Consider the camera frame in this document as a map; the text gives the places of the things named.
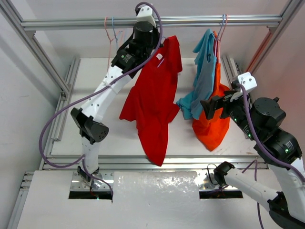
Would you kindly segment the red t shirt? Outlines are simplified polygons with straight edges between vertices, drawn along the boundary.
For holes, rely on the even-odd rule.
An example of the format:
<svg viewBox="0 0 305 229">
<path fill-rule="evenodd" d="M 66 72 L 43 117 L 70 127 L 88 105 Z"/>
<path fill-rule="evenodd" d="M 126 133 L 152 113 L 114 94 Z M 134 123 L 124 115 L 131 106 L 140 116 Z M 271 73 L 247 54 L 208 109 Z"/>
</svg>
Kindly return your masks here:
<svg viewBox="0 0 305 229">
<path fill-rule="evenodd" d="M 157 53 L 164 56 L 159 68 Z M 178 38 L 167 37 L 157 53 L 142 68 L 119 118 L 136 122 L 138 137 L 148 160 L 162 166 L 168 145 L 168 125 L 179 112 L 179 106 L 174 103 L 178 74 L 183 70 Z"/>
</svg>

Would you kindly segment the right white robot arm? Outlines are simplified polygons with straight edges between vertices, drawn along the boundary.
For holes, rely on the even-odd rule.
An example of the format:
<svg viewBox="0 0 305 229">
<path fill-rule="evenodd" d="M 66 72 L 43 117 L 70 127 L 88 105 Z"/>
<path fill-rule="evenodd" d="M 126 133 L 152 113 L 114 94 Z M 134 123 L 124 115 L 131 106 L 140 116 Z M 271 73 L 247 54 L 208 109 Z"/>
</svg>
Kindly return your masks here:
<svg viewBox="0 0 305 229">
<path fill-rule="evenodd" d="M 305 179 L 302 151 L 297 139 L 280 128 L 286 113 L 278 98 L 261 97 L 252 107 L 244 105 L 242 98 L 231 101 L 232 91 L 214 96 L 200 103 L 204 115 L 212 119 L 215 111 L 222 110 L 222 118 L 231 118 L 237 126 L 254 140 L 254 149 L 274 172 L 281 190 L 268 188 L 255 180 L 248 180 L 229 162 L 214 169 L 214 179 L 220 187 L 233 186 L 266 209 L 272 220 L 283 229 L 305 227 Z"/>
</svg>

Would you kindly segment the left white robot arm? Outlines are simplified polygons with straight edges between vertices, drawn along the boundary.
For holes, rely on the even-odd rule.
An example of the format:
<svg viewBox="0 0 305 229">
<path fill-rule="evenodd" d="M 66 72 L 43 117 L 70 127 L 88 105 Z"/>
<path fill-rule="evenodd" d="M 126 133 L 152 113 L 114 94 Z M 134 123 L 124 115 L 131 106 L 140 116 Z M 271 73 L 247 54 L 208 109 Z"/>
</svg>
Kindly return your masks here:
<svg viewBox="0 0 305 229">
<path fill-rule="evenodd" d="M 106 76 L 80 108 L 73 108 L 71 116 L 80 131 L 84 160 L 77 168 L 78 174 L 87 183 L 93 183 L 91 176 L 99 172 L 98 155 L 100 143 L 109 133 L 102 123 L 109 105 L 119 91 L 136 75 L 157 47 L 160 29 L 148 21 L 134 24 L 129 39 L 118 49 Z"/>
</svg>

